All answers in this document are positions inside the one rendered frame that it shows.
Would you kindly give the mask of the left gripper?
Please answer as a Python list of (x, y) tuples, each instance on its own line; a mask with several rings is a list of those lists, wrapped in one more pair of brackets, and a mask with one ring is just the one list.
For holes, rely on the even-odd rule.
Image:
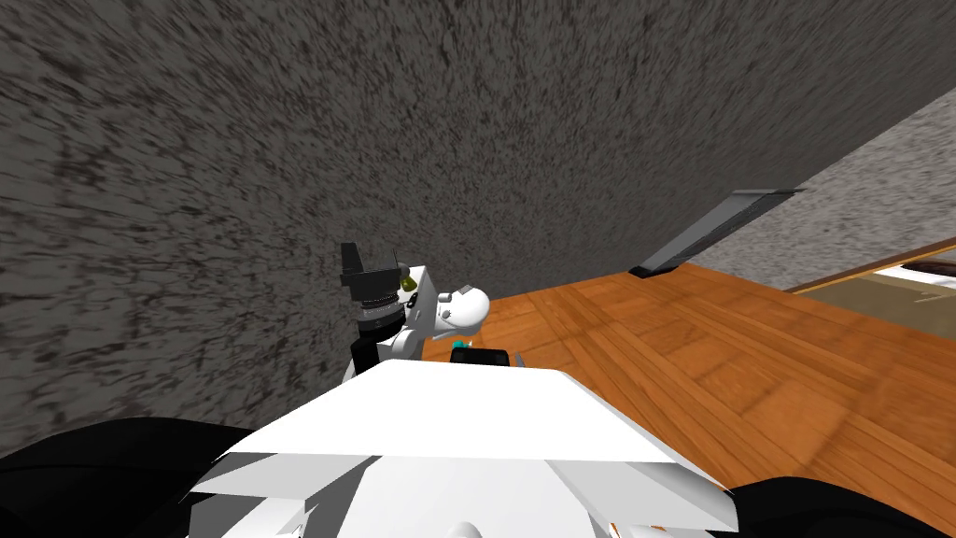
[(405, 271), (400, 267), (365, 271), (356, 242), (341, 244), (342, 284), (352, 302), (390, 304), (398, 301), (398, 290)]

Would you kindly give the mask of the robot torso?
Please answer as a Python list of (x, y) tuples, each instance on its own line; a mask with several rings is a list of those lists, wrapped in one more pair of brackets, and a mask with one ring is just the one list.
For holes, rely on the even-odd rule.
[(715, 478), (571, 376), (390, 360), (232, 446), (187, 538), (708, 538)]

